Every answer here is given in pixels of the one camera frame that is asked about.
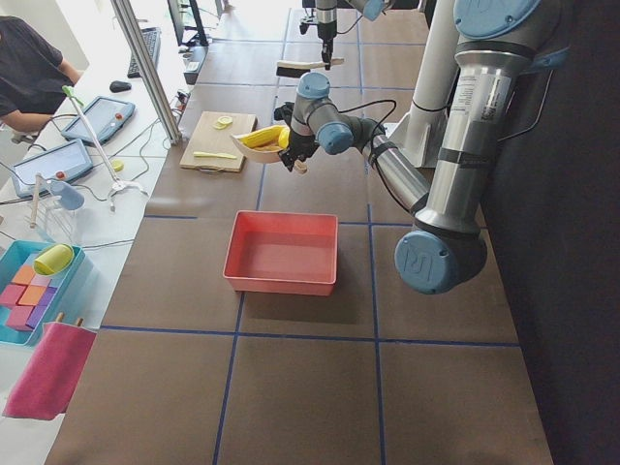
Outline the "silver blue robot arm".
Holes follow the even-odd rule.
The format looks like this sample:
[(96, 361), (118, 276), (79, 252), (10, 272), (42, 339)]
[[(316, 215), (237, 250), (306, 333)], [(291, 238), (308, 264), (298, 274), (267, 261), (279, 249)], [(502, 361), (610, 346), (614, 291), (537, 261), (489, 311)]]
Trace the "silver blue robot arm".
[(486, 261), (476, 213), (519, 77), (559, 67), (569, 49), (570, 1), (438, 1), (411, 107), (392, 133), (330, 100), (322, 71), (299, 75), (274, 117), (291, 130), (287, 167), (318, 149), (354, 148), (414, 218), (394, 260), (420, 293), (445, 293)]
[(300, 23), (299, 30), (301, 34), (305, 34), (311, 25), (317, 27), (318, 37), (322, 42), (322, 61), (325, 67), (329, 68), (332, 63), (333, 42), (340, 34), (337, 19), (339, 9), (355, 10), (359, 17), (371, 21), (389, 10), (418, 10), (423, 12), (427, 24), (430, 24), (436, 4), (436, 1), (303, 1), (302, 7), (309, 8), (310, 13)]

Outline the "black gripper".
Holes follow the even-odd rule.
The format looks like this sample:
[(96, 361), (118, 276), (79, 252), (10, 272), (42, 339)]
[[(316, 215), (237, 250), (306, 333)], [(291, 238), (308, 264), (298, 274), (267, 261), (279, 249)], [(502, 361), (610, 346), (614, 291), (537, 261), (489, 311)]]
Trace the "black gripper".
[(306, 171), (305, 161), (318, 149), (313, 135), (302, 136), (292, 130), (283, 130), (280, 133), (278, 145), (278, 156), (289, 171)]
[(322, 41), (322, 60), (330, 63), (333, 53), (333, 40), (335, 38), (335, 23), (320, 23), (319, 38)]

